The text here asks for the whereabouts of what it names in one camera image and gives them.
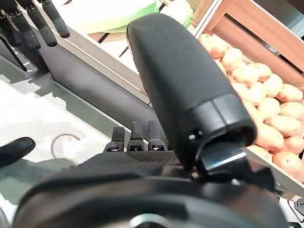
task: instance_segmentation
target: cable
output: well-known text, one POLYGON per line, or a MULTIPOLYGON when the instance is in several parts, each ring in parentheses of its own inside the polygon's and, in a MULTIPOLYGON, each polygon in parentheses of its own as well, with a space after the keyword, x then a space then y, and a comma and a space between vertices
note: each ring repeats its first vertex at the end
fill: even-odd
POLYGON ((298 215, 296 214, 295 210, 290 206, 289 204, 289 200, 287 200, 287 203, 288 203, 288 206, 290 207, 290 209, 292 210, 292 212, 294 213, 295 217, 297 218, 297 220, 300 222, 300 223, 304 223, 304 219, 301 221, 298 217, 298 215))
POLYGON ((65 136, 65 135, 72 136, 72 137, 76 138, 78 141, 80 141, 80 138, 78 138, 78 137, 75 136, 75 135, 68 134, 68 133, 60 134, 60 135, 56 136, 55 139, 53 139, 53 142, 52 142, 52 144, 51 144, 51 153, 52 153, 52 155, 53 155, 54 158, 57 158, 56 155, 55 155, 55 153, 54 153, 54 144, 55 144, 55 141, 56 141, 57 139, 59 139, 61 136, 65 136))

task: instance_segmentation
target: black robotic finger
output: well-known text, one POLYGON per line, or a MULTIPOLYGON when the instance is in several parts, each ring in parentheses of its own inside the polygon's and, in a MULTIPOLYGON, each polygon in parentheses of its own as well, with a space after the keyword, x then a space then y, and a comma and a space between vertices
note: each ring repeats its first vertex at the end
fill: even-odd
POLYGON ((40 49, 41 45, 35 33, 28 24, 24 15, 17 9, 16 2, 14 0, 1 1, 0 8, 2 8, 8 15, 12 16, 12 21, 23 35, 27 46, 34 50, 40 49))
POLYGON ((37 9, 36 5, 32 2, 32 0, 17 0, 17 2, 25 10, 27 10, 28 16, 31 18, 31 20, 38 28, 45 43, 50 47, 56 46, 57 41, 52 30, 50 29, 50 27, 42 17, 40 11, 37 9))
POLYGON ((148 123, 149 130, 149 151, 167 151, 166 143, 162 140, 162 126, 158 121, 148 123))
POLYGON ((143 123, 132 122, 131 137, 127 151, 144 151, 143 144, 143 123))
POLYGON ((17 47, 21 45, 21 37, 19 32, 14 29, 10 21, 1 13, 0 9, 0 36, 4 38, 10 45, 17 47))
POLYGON ((48 17, 53 22, 57 32, 62 38, 68 38, 70 36, 70 32, 68 31, 67 25, 61 18, 57 9, 51 0, 38 0, 38 2, 42 3, 42 8, 48 15, 48 17))
POLYGON ((112 140, 105 146, 104 152, 124 151, 124 128, 115 127, 112 133, 112 140))

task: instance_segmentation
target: white surface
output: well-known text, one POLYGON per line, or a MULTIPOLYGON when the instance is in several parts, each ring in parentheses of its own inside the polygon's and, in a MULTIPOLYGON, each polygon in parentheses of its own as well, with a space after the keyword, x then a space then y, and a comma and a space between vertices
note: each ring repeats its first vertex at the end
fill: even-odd
MULTIPOLYGON (((26 90, 26 81, 15 83, 26 90)), ((79 164, 103 151, 110 138, 65 111, 65 103, 51 94, 39 98, 33 93, 22 94, 0 81, 0 145, 28 136, 35 140, 35 149, 10 166, 0 169, 0 206, 11 220, 20 197, 37 182, 62 168, 79 164), (51 153, 54 143, 55 158, 51 153)))

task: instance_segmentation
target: light green bag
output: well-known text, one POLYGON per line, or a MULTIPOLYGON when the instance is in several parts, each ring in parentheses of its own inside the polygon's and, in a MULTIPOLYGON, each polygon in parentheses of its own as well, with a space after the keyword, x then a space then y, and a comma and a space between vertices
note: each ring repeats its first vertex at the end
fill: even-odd
POLYGON ((86 34, 125 32, 142 16, 158 12, 158 0, 73 0, 57 9, 66 24, 86 34))

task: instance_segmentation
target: robotic hand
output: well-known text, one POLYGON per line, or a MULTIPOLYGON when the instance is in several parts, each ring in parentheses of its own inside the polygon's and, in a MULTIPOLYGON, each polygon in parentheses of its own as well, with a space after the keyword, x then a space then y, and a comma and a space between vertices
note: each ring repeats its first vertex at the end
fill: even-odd
POLYGON ((103 153, 31 189, 12 227, 288 227, 270 169, 247 160, 256 126, 209 54, 162 14, 133 21, 127 37, 173 151, 154 123, 149 151, 140 124, 126 152, 115 128, 103 153))
MULTIPOLYGON (((27 11, 28 16, 40 31, 45 43, 50 47, 54 47, 57 44, 57 41, 35 3, 32 0, 16 1, 27 11)), ((42 3, 43 10, 53 22, 59 35, 62 38, 68 38, 70 34, 67 26, 62 20, 52 1, 38 0, 38 2, 42 3)), ((38 50, 41 48, 41 45, 24 15, 17 8, 17 3, 15 0, 3 0, 0 2, 0 36, 6 39, 14 47, 21 45, 22 39, 24 39, 24 42, 29 48, 38 50), (7 15, 11 16, 12 22, 20 33, 14 29, 7 16, 3 14, 1 10, 3 10, 7 15)))

